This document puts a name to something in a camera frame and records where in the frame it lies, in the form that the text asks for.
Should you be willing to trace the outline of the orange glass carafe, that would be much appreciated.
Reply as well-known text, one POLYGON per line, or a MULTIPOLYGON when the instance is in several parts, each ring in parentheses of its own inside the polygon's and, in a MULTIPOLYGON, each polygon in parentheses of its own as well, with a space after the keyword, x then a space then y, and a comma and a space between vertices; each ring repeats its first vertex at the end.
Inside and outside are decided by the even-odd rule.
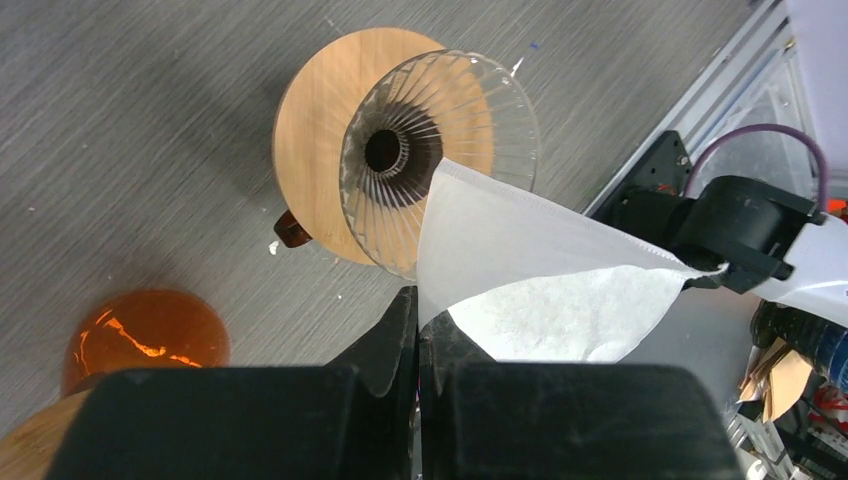
POLYGON ((60 395, 87 390, 118 370, 229 362, 228 332, 205 301, 178 290, 136 290, 108 300, 80 321, 66 350, 60 395))

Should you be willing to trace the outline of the brown plastic dripper with handle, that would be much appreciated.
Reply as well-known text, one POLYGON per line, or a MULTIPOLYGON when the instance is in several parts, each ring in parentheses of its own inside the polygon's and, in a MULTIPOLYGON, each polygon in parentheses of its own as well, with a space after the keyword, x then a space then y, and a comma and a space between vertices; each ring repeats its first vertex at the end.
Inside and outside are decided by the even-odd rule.
POLYGON ((282 244, 289 249, 301 247, 313 240, 291 210, 286 210, 275 222, 273 231, 282 244))

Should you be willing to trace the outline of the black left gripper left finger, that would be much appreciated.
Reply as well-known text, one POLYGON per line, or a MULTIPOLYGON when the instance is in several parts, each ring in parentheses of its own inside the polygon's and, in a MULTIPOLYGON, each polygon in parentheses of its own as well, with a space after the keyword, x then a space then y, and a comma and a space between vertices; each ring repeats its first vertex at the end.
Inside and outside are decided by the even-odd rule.
POLYGON ((132 369, 106 376, 50 479, 408 479, 418 292, 323 366, 132 369))

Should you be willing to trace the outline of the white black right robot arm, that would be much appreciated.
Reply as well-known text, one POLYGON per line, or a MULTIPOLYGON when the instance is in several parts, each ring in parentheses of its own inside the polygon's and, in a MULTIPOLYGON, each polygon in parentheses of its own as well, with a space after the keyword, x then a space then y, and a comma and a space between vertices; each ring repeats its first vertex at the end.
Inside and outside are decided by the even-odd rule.
POLYGON ((762 181, 721 176, 697 198, 631 186, 595 219, 673 254, 739 294, 847 324, 847 223, 762 181))

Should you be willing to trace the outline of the white paper coffee filter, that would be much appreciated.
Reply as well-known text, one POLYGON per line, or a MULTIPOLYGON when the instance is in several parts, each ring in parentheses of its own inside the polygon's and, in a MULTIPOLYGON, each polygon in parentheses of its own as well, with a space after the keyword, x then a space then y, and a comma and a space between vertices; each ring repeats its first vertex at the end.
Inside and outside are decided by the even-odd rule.
POLYGON ((429 189, 419 322, 448 313, 499 361, 616 362, 703 272, 449 159, 429 189))

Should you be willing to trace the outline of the wooden ring collar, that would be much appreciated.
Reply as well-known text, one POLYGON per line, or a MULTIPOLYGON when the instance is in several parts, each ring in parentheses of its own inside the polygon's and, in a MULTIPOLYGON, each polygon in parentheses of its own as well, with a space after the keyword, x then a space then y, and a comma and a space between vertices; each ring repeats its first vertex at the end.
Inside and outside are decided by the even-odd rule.
POLYGON ((283 95, 272 157, 287 210, 312 241, 344 259, 376 265, 354 240, 341 208, 339 166, 346 128, 385 74, 417 55, 438 50, 451 49, 397 27, 355 31, 313 55, 283 95))

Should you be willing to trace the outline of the clear glass dripper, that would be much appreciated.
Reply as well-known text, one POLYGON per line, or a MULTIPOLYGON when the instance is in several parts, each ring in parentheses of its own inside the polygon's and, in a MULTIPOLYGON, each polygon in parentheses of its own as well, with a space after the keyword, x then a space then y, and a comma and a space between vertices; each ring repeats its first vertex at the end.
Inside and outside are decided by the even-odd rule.
POLYGON ((532 102, 512 69, 475 52, 423 53, 378 80, 346 128, 343 217, 370 260, 413 281, 443 160, 530 191, 540 157, 532 102))

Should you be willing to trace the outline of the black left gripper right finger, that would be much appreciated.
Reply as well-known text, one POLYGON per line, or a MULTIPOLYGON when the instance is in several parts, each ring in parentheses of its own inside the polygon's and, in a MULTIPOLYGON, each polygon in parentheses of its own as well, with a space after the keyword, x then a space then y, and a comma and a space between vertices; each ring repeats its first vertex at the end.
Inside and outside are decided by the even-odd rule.
POLYGON ((428 479, 739 479, 689 371, 497 362, 448 313, 420 331, 428 479))

